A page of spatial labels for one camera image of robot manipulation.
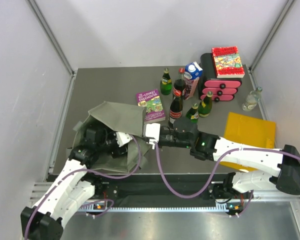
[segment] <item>glass bottle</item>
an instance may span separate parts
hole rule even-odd
[[[207,117],[212,109],[212,91],[208,91],[204,99],[201,101],[198,107],[199,116],[202,118]]]
[[[169,95],[172,89],[172,81],[169,75],[169,68],[165,68],[160,81],[160,91],[163,95]]]
[[[176,96],[170,106],[169,113],[169,122],[168,125],[170,128],[174,128],[174,122],[176,119],[181,118],[183,109],[183,100],[181,94]]]
[[[173,91],[172,91],[172,100],[176,95],[181,93],[181,98],[184,99],[186,92],[186,82],[185,82],[185,69],[183,67],[179,68],[179,77],[174,81]]]
[[[199,106],[198,103],[193,104],[190,110],[185,115],[186,118],[190,119],[191,122],[195,124],[198,122],[198,118],[199,118],[198,106]]]
[[[242,104],[242,109],[245,111],[251,111],[254,109],[261,97],[262,87],[257,87],[256,90],[253,90],[246,97],[244,103]]]

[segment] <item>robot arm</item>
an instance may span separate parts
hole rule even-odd
[[[174,122],[173,129],[161,127],[159,132],[158,145],[160,147],[190,148],[190,155],[203,161],[216,162],[228,150],[239,149],[226,155],[222,162],[235,163],[257,170],[229,173],[229,177],[223,183],[227,191],[235,190],[239,193],[246,193],[250,190],[277,188],[287,194],[300,195],[300,162],[276,153],[284,151],[300,157],[294,146],[285,145],[283,149],[265,152],[259,147],[236,143],[217,135],[198,131],[198,126],[187,118],[179,118]]]
[[[76,172],[65,179],[65,176],[72,171],[91,168],[93,163],[98,160],[100,153],[106,152],[115,157],[127,152],[127,143],[131,140],[128,134],[111,132],[109,129],[100,130],[98,127],[89,127],[82,144],[72,150],[62,172],[48,192],[56,186],[57,190],[42,203],[34,216],[30,225],[29,239],[60,239],[69,219],[82,204],[93,196],[98,198],[98,195],[102,193],[102,184],[94,182],[93,177],[88,177],[85,171]],[[188,148],[190,155],[203,161],[217,161],[230,149],[259,149],[228,141],[217,135],[200,132],[198,126],[187,118],[176,120],[173,129],[160,126],[158,123],[147,124],[144,128],[144,136],[151,145],[155,145],[157,142],[159,147]],[[292,146],[286,145],[283,150],[299,155]],[[239,150],[228,154],[223,161],[258,169],[248,173],[229,173],[223,181],[222,191],[230,197],[249,190],[274,188],[285,193],[300,195],[300,163],[295,159],[277,153]],[[32,208],[26,207],[22,211],[23,235],[25,235],[26,226],[32,213],[44,197]]]

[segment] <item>milk carton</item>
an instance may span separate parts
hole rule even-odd
[[[203,70],[196,61],[194,61],[194,62],[192,62],[192,63],[185,66],[185,72],[184,72],[185,94],[184,94],[184,99],[187,100],[187,99],[192,98],[194,96],[199,78],[201,77],[202,73],[203,73]]]

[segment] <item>book cover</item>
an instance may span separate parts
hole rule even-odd
[[[136,94],[138,106],[146,108],[145,124],[166,120],[158,89]]]
[[[245,70],[236,46],[213,47],[212,56],[218,79],[244,77]]]

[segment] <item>green bottle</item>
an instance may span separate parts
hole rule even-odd
[[[163,95],[169,95],[172,89],[172,81],[169,75],[169,68],[165,68],[160,81],[160,91]]]
[[[199,106],[198,103],[193,104],[192,108],[190,108],[190,110],[185,115],[186,118],[190,119],[191,122],[195,124],[198,122],[198,118],[199,118],[198,106]]]
[[[201,104],[198,107],[199,116],[202,118],[207,117],[212,109],[212,91],[208,91]]]

